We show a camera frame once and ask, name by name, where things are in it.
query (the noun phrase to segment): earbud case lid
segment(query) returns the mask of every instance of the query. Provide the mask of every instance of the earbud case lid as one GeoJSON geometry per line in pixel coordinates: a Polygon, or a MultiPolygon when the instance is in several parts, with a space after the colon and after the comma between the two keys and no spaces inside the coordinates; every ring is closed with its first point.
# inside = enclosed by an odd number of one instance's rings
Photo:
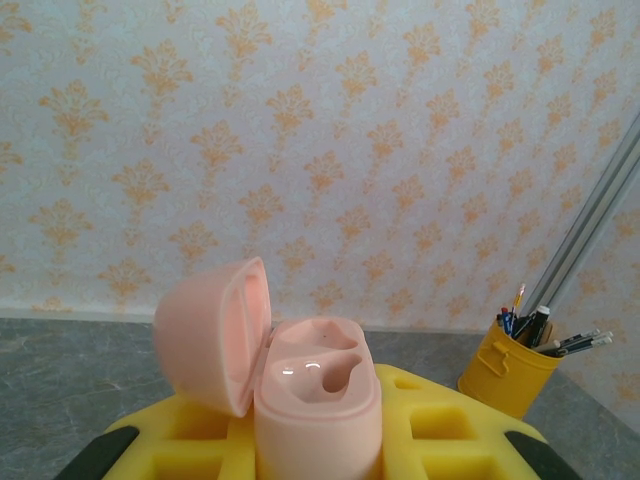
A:
{"type": "Polygon", "coordinates": [[[259,257],[195,274],[158,304],[153,339],[174,390],[242,417],[253,400],[271,332],[271,303],[259,257]]]}

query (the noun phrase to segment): gray countertop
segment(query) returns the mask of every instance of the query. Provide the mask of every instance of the gray countertop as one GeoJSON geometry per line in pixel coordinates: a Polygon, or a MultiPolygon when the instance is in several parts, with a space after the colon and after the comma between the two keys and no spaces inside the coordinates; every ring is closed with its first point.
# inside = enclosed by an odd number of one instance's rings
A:
{"type": "MultiPolygon", "coordinates": [[[[478,335],[367,332],[376,363],[455,388],[478,335]]],[[[169,395],[151,326],[0,320],[0,474],[52,479],[118,418],[169,395]]],[[[561,373],[525,421],[585,479],[640,478],[640,436],[561,373]]]]}

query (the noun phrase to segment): yellow pen holder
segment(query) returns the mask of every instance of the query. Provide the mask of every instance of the yellow pen holder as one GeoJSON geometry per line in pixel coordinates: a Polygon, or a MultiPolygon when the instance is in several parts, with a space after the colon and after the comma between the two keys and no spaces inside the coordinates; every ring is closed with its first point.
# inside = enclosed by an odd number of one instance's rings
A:
{"type": "Polygon", "coordinates": [[[458,391],[521,420],[561,361],[521,345],[494,321],[458,379],[458,391]]]}

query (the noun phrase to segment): floral wallpaper pattern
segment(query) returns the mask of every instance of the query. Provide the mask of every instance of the floral wallpaper pattern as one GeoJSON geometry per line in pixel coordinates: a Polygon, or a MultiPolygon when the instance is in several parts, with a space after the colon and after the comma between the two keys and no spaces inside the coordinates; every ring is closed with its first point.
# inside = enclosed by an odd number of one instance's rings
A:
{"type": "Polygon", "coordinates": [[[276,317],[484,329],[638,58],[635,0],[0,0],[0,309],[148,315],[261,255],[276,317]]]}
{"type": "Polygon", "coordinates": [[[640,432],[640,177],[618,205],[577,273],[566,286],[554,316],[562,334],[599,328],[614,343],[567,357],[573,380],[640,432]]]}

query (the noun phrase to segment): yellow foam tray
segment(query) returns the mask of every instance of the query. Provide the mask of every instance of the yellow foam tray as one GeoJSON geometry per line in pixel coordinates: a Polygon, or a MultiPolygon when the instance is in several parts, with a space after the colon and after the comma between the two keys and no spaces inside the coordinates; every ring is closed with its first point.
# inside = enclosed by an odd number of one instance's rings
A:
{"type": "MultiPolygon", "coordinates": [[[[454,390],[388,365],[382,385],[380,480],[529,480],[538,475],[506,431],[546,441],[533,427],[454,390]]],[[[254,480],[253,414],[232,418],[172,396],[124,417],[138,437],[105,480],[254,480]]]]}

